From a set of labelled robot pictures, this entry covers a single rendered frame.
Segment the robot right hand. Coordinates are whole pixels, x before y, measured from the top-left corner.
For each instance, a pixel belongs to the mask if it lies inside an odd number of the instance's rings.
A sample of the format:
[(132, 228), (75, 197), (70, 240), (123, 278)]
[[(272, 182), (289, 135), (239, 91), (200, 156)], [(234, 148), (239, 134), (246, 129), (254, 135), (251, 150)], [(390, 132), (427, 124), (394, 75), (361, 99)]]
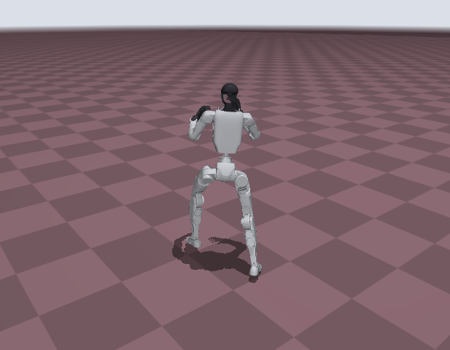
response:
[[(230, 102), (232, 102), (234, 99), (234, 95), (232, 95), (231, 97), (227, 97), (226, 100), (229, 100)], [(241, 110), (241, 105), (240, 105), (240, 101), (236, 98), (236, 100), (233, 103), (233, 108), (235, 110), (238, 111), (238, 109), (240, 109), (240, 112), (243, 112), (243, 110)]]

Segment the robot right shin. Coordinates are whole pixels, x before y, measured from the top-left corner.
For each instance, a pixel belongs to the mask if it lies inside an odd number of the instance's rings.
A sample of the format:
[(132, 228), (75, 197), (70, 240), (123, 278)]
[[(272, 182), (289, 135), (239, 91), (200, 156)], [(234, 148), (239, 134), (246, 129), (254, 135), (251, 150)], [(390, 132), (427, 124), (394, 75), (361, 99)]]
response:
[(258, 267), (257, 264), (257, 233), (256, 233), (256, 227), (255, 227), (255, 220), (254, 217), (251, 216), (249, 218), (250, 221), (250, 227), (251, 229), (244, 230), (245, 240), (247, 243), (247, 247), (250, 254), (251, 264), (255, 263), (255, 266)]

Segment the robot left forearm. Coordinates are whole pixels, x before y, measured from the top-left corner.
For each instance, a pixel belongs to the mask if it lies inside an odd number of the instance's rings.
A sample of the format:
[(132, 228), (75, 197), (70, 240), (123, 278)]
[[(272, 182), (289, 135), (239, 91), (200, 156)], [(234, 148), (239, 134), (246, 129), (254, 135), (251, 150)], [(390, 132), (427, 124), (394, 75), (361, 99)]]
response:
[(195, 121), (192, 121), (191, 118), (190, 118), (190, 128), (188, 130), (188, 137), (191, 136), (191, 134), (192, 134), (192, 132), (194, 130), (194, 127), (195, 127), (197, 122), (198, 122), (198, 119), (196, 119)]

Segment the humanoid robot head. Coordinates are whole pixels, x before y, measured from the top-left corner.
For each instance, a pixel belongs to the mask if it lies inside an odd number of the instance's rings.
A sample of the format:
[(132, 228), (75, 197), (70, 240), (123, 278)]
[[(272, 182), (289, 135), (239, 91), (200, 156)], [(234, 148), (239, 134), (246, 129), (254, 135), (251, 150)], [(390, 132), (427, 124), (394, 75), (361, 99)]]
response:
[[(224, 101), (223, 94), (227, 94), (228, 97), (231, 97), (232, 95), (234, 95), (233, 101), (231, 103), (226, 103)], [(224, 103), (225, 107), (221, 111), (224, 111), (224, 112), (237, 112), (233, 108), (233, 103), (236, 100), (237, 94), (238, 94), (238, 88), (233, 83), (227, 83), (227, 84), (225, 84), (222, 87), (222, 89), (221, 89), (221, 97), (222, 97), (222, 102)]]

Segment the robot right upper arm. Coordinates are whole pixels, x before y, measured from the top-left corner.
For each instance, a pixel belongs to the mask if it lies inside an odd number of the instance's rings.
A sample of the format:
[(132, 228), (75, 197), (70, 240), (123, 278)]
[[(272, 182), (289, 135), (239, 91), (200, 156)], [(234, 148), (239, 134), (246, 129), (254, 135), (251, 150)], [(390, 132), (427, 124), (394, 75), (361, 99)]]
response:
[(249, 137), (254, 141), (260, 138), (257, 125), (250, 113), (243, 113), (244, 125), (249, 129)]

